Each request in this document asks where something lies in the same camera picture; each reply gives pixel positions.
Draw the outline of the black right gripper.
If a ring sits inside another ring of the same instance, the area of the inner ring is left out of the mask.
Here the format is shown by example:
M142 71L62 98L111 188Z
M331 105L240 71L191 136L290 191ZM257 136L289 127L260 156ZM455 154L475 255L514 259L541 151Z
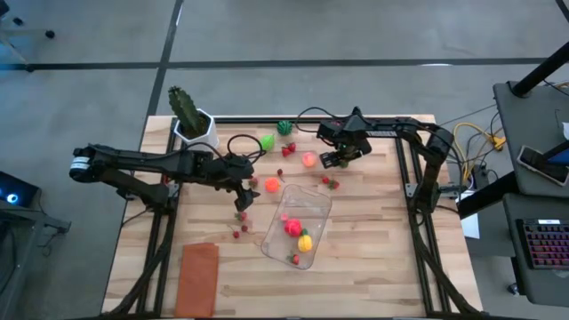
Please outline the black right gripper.
M372 147L367 139L355 139L344 142L335 142L336 152L326 152L319 155L324 168L340 165L340 161L352 161L369 154Z

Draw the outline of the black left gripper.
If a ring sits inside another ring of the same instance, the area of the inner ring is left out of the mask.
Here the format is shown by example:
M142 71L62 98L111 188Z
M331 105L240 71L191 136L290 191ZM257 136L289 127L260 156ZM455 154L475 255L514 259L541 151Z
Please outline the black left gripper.
M238 190L243 180L250 179L253 173L252 162L247 156L227 154L212 161L212 179L216 185L226 190L236 190L234 204L238 212L245 211L252 204L252 199L260 196L252 189Z

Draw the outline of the yellow toy fruit green top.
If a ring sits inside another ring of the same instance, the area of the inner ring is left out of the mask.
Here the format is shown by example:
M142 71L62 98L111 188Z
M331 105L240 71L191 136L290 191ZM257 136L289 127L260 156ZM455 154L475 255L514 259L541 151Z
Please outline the yellow toy fruit green top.
M313 240L309 232L304 228L298 238L297 243L300 252L310 252L313 248Z

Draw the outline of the clear plastic container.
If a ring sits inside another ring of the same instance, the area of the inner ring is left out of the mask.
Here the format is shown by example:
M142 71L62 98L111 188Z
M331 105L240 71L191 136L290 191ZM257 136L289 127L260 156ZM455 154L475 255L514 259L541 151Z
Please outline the clear plastic container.
M300 270L311 268L331 208L332 201L328 196L298 185L288 185L283 190L281 201L260 245L261 252L273 260ZM309 232L313 240L310 252L300 252L297 247L298 237L291 237L285 233L285 221L280 219L283 213L286 213L289 219L299 220L302 227ZM298 266L287 261L286 257L290 252L300 255Z

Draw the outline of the orange cloth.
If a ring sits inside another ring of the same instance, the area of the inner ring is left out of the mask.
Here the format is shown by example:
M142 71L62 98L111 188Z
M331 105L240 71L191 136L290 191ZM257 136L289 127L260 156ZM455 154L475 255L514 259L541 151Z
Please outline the orange cloth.
M183 247L176 317L212 317L215 309L219 270L219 247L212 243Z

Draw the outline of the green cactus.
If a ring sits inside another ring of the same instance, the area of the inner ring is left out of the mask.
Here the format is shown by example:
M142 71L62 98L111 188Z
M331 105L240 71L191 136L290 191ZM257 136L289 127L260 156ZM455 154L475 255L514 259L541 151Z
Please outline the green cactus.
M205 133L206 122L196 109L196 105L189 94L179 86L172 86L168 90L168 99L172 112L180 120L183 133L190 138Z

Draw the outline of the black power strip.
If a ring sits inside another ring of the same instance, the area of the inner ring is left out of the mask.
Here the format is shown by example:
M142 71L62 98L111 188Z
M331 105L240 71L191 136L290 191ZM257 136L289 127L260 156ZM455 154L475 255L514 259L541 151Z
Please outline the black power strip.
M479 190L488 186L490 184L488 174L485 164L475 164L471 171L473 189Z

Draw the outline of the white paper sheet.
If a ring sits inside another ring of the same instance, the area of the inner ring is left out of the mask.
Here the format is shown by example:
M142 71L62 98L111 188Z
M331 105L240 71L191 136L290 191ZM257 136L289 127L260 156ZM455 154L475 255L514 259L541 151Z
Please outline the white paper sheet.
M479 239L480 238L480 229L479 229L479 220L478 214L473 213L472 215L468 216L467 218L461 219L461 227L463 231L463 235L467 238L472 239Z

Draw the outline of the black gantry beam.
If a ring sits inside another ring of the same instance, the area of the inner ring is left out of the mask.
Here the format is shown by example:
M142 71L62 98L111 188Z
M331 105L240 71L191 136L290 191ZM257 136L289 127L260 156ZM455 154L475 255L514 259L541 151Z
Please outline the black gantry beam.
M553 149L542 153L545 157L555 164L565 164L569 166L569 140L562 142L561 144L555 146ZM545 179L537 173L531 172L527 169L526 171L536 174L541 179ZM492 184L481 188L476 191L472 196L468 196L465 200L461 200L458 203L458 212L461 218L467 218L473 213L477 213L485 207L500 202L506 194L516 194L523 196L541 196L541 197L553 197L553 198L567 198L569 199L569 187L567 184L563 187L545 179L546 181L552 183L555 187L554 190L549 191L531 191L530 186L536 186L536 182L526 182L521 183L515 172L511 172Z

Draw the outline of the dark grey desk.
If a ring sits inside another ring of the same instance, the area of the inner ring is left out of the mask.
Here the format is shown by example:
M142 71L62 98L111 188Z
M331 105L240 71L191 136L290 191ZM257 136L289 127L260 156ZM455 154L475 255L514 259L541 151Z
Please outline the dark grey desk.
M549 86L537 86L525 98L515 96L507 83L493 86L513 173L519 191L529 196L569 198L569 182L561 187L517 162L523 146L545 153L565 141L569 123L569 96Z

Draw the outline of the black smartphone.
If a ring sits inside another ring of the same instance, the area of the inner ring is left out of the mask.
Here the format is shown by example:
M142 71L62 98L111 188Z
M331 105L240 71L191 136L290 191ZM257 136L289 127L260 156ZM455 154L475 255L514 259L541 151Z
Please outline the black smartphone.
M517 163L560 187L569 181L569 166L551 163L545 155L533 148L521 147L517 156Z

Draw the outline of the grey keyboard desk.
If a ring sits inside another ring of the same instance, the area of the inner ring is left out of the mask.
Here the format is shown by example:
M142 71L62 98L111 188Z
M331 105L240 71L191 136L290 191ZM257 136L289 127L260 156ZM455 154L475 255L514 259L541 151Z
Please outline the grey keyboard desk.
M539 196L507 194L502 200L514 247L517 288L533 304L569 308L569 270L531 269L525 258L516 220L569 220L569 202Z

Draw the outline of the black equipment stand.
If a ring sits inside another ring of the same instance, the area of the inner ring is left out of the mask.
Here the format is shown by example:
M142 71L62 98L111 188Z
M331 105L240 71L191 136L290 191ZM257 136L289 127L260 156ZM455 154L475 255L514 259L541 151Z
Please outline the black equipment stand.
M15 313L32 256L44 229L54 228L57 233L65 234L71 223L53 218L40 210L11 205L2 200L0 221L11 224L15 240L14 249L9 252L9 257L15 260L8 267L8 275L0 283L0 320L10 320Z

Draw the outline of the black pole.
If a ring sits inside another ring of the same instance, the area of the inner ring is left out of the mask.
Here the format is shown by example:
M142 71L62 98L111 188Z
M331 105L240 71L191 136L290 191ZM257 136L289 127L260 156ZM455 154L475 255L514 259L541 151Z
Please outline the black pole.
M518 98L525 98L539 83L561 68L569 61L569 41L556 50L537 68L517 83L509 82L510 91Z

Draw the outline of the black device blue light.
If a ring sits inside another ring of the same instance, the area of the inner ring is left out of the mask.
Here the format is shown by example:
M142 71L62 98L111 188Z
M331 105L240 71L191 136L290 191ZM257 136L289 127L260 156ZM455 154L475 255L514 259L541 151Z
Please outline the black device blue light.
M38 190L39 187L0 171L0 200L29 208Z

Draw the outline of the backlit black keyboard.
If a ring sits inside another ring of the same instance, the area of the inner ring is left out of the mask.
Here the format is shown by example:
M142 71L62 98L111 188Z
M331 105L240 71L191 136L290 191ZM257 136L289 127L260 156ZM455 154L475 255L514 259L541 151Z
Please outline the backlit black keyboard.
M569 270L569 220L516 220L521 246L531 269Z

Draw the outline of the chair base with casters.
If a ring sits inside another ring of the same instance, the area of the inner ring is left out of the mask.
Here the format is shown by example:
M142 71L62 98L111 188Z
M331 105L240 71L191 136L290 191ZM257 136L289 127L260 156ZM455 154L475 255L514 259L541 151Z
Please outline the chair base with casters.
M55 32L51 29L40 28L24 28L25 22L20 17L9 15L11 8L5 0L0 0L0 44L6 47L12 56L18 58L23 64L23 68L31 73L35 70L31 63L21 54L19 49L10 41L12 37L16 36L31 36L35 34L43 34L47 39L52 40L55 37ZM5 28L4 21L10 20L16 28Z

